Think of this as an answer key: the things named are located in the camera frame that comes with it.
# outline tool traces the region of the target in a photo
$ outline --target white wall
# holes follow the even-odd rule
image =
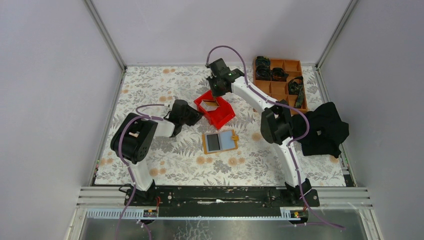
[[[94,0],[123,60],[204,64],[229,45],[248,63],[258,55],[315,63],[349,0]],[[211,60],[240,60],[228,49]]]
[[[424,1],[359,2],[322,68],[387,240],[422,239]]]
[[[119,75],[82,0],[0,1],[0,239],[63,239]]]

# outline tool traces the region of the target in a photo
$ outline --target aluminum frame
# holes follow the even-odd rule
[[[87,184],[86,184],[88,186],[90,186],[92,184],[92,181],[93,181],[93,178],[94,178],[94,175],[95,175],[95,171],[96,171],[96,167],[97,167],[97,162],[102,157],[103,149],[105,148],[105,142],[108,139],[108,133],[109,133],[109,129],[111,127],[112,119],[114,118],[115,110],[117,108],[117,101],[119,99],[121,89],[122,89],[122,85],[124,83],[124,78],[125,78],[126,75],[127,75],[127,71],[123,70],[122,73],[121,73],[121,77],[120,77],[119,81],[117,81],[115,93],[113,94],[113,100],[112,100],[112,103],[110,105],[109,112],[107,114],[107,122],[106,122],[106,125],[104,126],[103,135],[101,136],[101,140],[100,140],[100,145],[98,146],[97,153],[95,155],[94,165],[91,169],[91,174],[90,174],[89,179],[88,179]]]
[[[78,240],[84,228],[84,221],[89,209],[123,209],[125,193],[118,191],[117,186],[87,186],[79,193],[72,223],[69,225],[65,240]],[[368,239],[382,240],[380,226],[374,213],[370,195],[366,187],[316,187],[321,206],[315,210],[356,210],[361,216]],[[155,206],[130,206],[129,209],[151,209]],[[299,210],[299,207],[284,207],[284,210]]]
[[[315,73],[315,78],[318,84],[319,91],[321,93],[322,100],[324,101],[324,103],[330,102],[331,100],[330,100],[329,93],[327,91],[326,84],[324,83],[323,74],[321,73],[320,69],[317,67],[314,67],[313,71]],[[353,184],[356,187],[358,186],[358,183],[355,177],[352,162],[351,161],[345,162],[345,160],[350,159],[345,143],[341,144],[340,151],[341,151],[341,166],[342,166],[341,169],[343,171],[348,171],[350,173],[353,180]]]
[[[316,67],[320,69],[327,56],[329,55],[331,49],[333,48],[334,44],[336,43],[337,39],[339,38],[340,33],[342,32],[343,28],[345,27],[346,23],[348,22],[349,18],[351,17],[353,11],[355,10],[355,7],[359,3],[360,0],[350,0],[349,4],[346,7],[346,10],[344,11],[343,15],[341,16],[340,21],[338,22],[337,27],[335,28],[330,40],[327,43],[327,46],[325,46],[324,51],[322,52],[321,56],[319,57],[318,61],[316,62]]]
[[[112,54],[113,58],[115,59],[116,63],[119,65],[120,69],[122,71],[125,70],[126,65],[124,60],[121,57],[121,54],[119,53],[117,46],[115,45],[114,41],[112,40],[111,35],[109,34],[108,30],[106,29],[105,24],[103,23],[102,18],[99,15],[99,12],[96,9],[96,6],[94,5],[92,0],[82,0],[85,4],[85,7],[87,8],[88,12],[90,13],[95,25],[97,26],[101,36],[104,39],[104,42],[106,43],[107,47],[110,50],[110,53]]]

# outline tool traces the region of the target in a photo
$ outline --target floral patterned surface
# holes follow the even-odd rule
[[[302,68],[306,100],[310,111],[323,102],[312,67]],[[182,99],[195,107],[193,101],[209,90],[205,80],[209,70],[200,66],[129,67],[114,117],[98,163],[95,184],[121,185],[130,182],[127,168],[110,150],[110,142],[128,113],[145,104],[166,103]],[[249,80],[252,67],[247,68]],[[150,175],[157,185],[214,185],[214,186],[283,186],[281,163],[272,146],[260,133],[260,115],[243,99],[227,93],[235,117],[221,131],[234,129],[239,136],[238,149],[205,155],[202,134],[215,133],[203,117],[196,125],[182,127],[174,138],[155,137],[145,158]],[[164,117],[165,107],[147,107],[144,113]],[[295,144],[300,165],[313,186],[345,186],[339,160],[330,155],[303,156]]]

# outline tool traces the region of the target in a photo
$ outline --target red plastic bin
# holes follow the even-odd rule
[[[220,96],[216,97],[216,102],[219,104],[219,107],[213,111],[206,111],[200,106],[202,100],[214,100],[211,90],[194,100],[194,103],[197,106],[197,110],[204,114],[209,124],[213,125],[218,130],[236,116],[231,105]]]

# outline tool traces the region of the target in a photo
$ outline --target black fabric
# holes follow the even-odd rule
[[[349,136],[349,124],[340,119],[333,102],[319,106],[315,111],[305,114],[309,121],[309,133],[299,140],[304,156],[333,155],[338,158],[342,153],[339,145]],[[300,137],[306,131],[305,120],[300,115],[294,115],[293,136]]]

